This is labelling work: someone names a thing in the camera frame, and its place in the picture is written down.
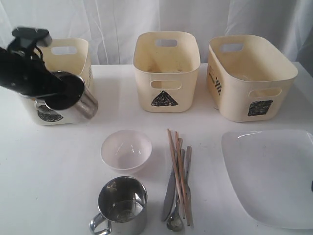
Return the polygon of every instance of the chopsticks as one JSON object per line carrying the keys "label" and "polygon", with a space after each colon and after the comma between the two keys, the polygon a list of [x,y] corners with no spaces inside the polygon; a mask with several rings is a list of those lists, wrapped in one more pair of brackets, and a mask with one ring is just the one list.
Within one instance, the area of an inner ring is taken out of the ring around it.
{"label": "chopsticks", "polygon": [[[183,204],[183,209],[186,215],[187,226],[190,226],[190,211],[188,207],[187,194],[186,194],[183,161],[180,155],[180,151],[177,151],[177,159],[178,159],[178,165],[179,165],[177,167],[176,160],[175,160],[175,151],[174,151],[175,147],[174,147],[174,142],[172,139],[172,134],[171,134],[170,129],[167,129],[167,133],[168,133],[169,144],[170,144],[170,149],[171,149],[171,156],[172,156],[173,169],[174,169],[174,174],[175,174],[175,181],[176,181],[178,196],[179,196],[180,202]],[[175,134],[176,149],[180,149],[178,132],[175,131],[174,134]]]}

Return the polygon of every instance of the white backdrop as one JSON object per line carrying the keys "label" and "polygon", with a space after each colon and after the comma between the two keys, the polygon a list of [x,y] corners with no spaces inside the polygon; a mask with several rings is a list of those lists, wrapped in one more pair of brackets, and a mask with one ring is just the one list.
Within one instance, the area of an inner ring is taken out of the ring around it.
{"label": "white backdrop", "polygon": [[131,64],[141,33],[186,31],[206,62],[211,38],[255,34],[313,74],[312,12],[313,0],[0,0],[0,46],[16,26],[42,27],[88,40],[93,64]]}

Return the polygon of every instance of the plastic storage basket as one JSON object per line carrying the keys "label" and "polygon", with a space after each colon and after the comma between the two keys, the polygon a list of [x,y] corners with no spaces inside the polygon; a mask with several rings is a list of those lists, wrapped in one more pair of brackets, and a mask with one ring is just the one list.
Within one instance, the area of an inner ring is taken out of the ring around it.
{"label": "plastic storage basket", "polygon": [[297,68],[268,40],[254,35],[217,37],[209,43],[207,84],[231,121],[274,117]]}
{"label": "plastic storage basket", "polygon": [[[40,50],[43,52],[43,60],[49,71],[61,70],[80,76],[92,93],[91,59],[89,44],[86,40],[79,38],[54,39],[49,47],[40,47]],[[35,107],[35,100],[22,96],[20,98],[35,123],[39,125],[70,123],[65,117],[47,108],[44,102],[40,104],[42,109],[38,110]]]}
{"label": "plastic storage basket", "polygon": [[183,112],[192,105],[200,55],[195,37],[185,32],[148,32],[134,53],[138,98],[149,112]]}

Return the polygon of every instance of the metal cup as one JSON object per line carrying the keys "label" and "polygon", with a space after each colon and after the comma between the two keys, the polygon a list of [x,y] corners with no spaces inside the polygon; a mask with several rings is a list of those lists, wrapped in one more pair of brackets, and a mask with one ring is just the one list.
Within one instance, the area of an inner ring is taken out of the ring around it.
{"label": "metal cup", "polygon": [[90,120],[98,111],[98,101],[92,96],[85,86],[83,79],[68,72],[53,73],[62,81],[70,84],[72,90],[59,99],[48,99],[46,106],[65,117],[71,123],[80,123]]}
{"label": "metal cup", "polygon": [[[89,223],[94,235],[138,235],[147,221],[147,191],[137,179],[117,177],[102,188],[98,207],[100,213]],[[107,221],[107,228],[95,232],[96,227]]]}

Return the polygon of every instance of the white tablecloth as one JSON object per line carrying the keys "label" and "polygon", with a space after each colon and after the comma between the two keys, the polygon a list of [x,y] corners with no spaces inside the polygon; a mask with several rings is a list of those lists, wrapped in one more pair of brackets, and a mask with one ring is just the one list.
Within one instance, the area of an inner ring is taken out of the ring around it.
{"label": "white tablecloth", "polygon": [[82,125],[38,126],[17,95],[0,90],[0,234],[87,235],[98,213],[102,186],[119,176],[101,160],[100,147],[111,133],[135,129],[153,143],[148,164],[134,177],[148,191],[144,235],[173,233],[160,221],[171,170],[166,128],[179,131],[193,147],[189,186],[194,227],[186,234],[291,235],[312,231],[264,226],[244,211],[232,188],[221,152],[221,136],[234,130],[299,128],[313,133],[313,79],[301,67],[278,115],[269,121],[234,123],[213,108],[201,65],[193,106],[184,113],[143,111],[131,65],[93,66],[99,111]]}

